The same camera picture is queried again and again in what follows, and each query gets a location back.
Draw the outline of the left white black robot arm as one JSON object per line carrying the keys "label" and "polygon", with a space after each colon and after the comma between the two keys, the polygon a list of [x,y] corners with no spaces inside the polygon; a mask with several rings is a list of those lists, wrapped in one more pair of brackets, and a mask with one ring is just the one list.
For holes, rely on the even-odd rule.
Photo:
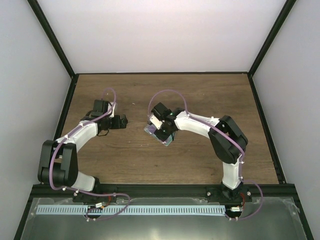
{"label": "left white black robot arm", "polygon": [[79,171],[78,151],[90,139],[100,137],[100,132],[127,127],[127,117],[116,115],[116,106],[116,102],[97,99],[93,109],[73,130],[55,140],[46,140],[40,153],[38,180],[55,189],[68,187],[84,191],[89,201],[97,202],[102,196],[102,189],[97,186],[99,179]]}

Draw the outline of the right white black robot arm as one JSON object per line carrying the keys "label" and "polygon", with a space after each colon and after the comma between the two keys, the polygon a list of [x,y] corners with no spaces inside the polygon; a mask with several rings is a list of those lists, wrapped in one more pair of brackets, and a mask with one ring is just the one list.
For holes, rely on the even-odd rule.
{"label": "right white black robot arm", "polygon": [[243,185],[241,168],[248,139],[230,116],[204,117],[183,108],[170,110],[160,102],[152,108],[144,131],[165,146],[175,140],[177,131],[208,138],[215,155],[222,161],[223,198],[232,202],[240,196]]}

